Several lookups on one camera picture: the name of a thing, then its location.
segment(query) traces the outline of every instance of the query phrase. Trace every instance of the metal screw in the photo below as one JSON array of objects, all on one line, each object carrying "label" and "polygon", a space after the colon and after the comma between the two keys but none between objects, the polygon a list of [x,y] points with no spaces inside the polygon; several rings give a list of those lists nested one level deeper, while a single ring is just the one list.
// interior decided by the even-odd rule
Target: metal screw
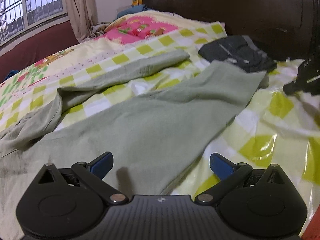
[{"label": "metal screw", "polygon": [[113,194],[113,195],[111,195],[110,199],[113,202],[121,202],[121,201],[124,201],[126,199],[126,196],[123,195],[123,194]]},{"label": "metal screw", "polygon": [[201,202],[210,202],[213,200],[213,196],[209,194],[201,194],[198,196],[198,200]]}]

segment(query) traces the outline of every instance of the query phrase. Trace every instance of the ribbed gray surface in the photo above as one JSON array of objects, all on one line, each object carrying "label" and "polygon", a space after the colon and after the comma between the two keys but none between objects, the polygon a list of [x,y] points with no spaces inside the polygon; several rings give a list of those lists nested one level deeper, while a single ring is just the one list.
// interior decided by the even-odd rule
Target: ribbed gray surface
[{"label": "ribbed gray surface", "polygon": [[[111,207],[92,231],[72,240],[249,240],[228,228],[212,207],[189,195],[140,196]],[[286,240],[299,240],[297,236]]]}]

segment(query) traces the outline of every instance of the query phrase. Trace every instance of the window frame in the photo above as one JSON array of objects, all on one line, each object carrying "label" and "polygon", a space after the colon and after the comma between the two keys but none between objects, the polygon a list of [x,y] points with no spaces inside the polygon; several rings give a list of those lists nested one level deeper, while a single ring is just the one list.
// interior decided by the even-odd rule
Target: window frame
[{"label": "window frame", "polygon": [[7,44],[7,43],[10,43],[10,40],[16,38],[17,36],[23,34],[23,33],[27,33],[28,31],[30,30],[34,30],[36,28],[37,25],[41,25],[43,26],[45,24],[46,21],[50,21],[53,19],[53,18],[60,18],[62,16],[65,16],[67,14],[67,6],[66,6],[66,1],[65,0],[62,0],[62,8],[63,8],[63,11],[62,12],[59,12],[59,13],[56,13],[56,14],[53,14],[53,15],[50,15],[44,19],[41,19],[35,23],[32,23],[32,24],[29,24],[28,23],[28,17],[27,17],[27,2],[26,0],[21,0],[22,1],[22,13],[23,13],[23,23],[24,23],[24,26],[25,28],[22,29],[21,31],[18,31],[17,33],[15,33],[14,35],[10,36],[9,38],[7,38],[6,40],[4,40],[3,42],[0,43],[0,49],[3,45]]}]

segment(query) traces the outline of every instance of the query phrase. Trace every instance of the metal security grille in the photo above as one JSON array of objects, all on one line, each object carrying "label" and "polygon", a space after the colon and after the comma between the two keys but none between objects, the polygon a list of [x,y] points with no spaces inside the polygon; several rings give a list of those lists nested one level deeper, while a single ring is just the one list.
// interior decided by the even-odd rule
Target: metal security grille
[{"label": "metal security grille", "polygon": [[0,0],[0,45],[22,30],[66,13],[63,0]]}]

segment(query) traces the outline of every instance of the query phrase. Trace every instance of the dark brown headboard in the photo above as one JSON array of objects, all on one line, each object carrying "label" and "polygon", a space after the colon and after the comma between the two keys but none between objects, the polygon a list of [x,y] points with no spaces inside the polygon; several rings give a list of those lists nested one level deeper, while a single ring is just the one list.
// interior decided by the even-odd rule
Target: dark brown headboard
[{"label": "dark brown headboard", "polygon": [[143,0],[148,8],[193,20],[226,23],[229,35],[247,34],[271,57],[304,58],[319,42],[318,0]]}]

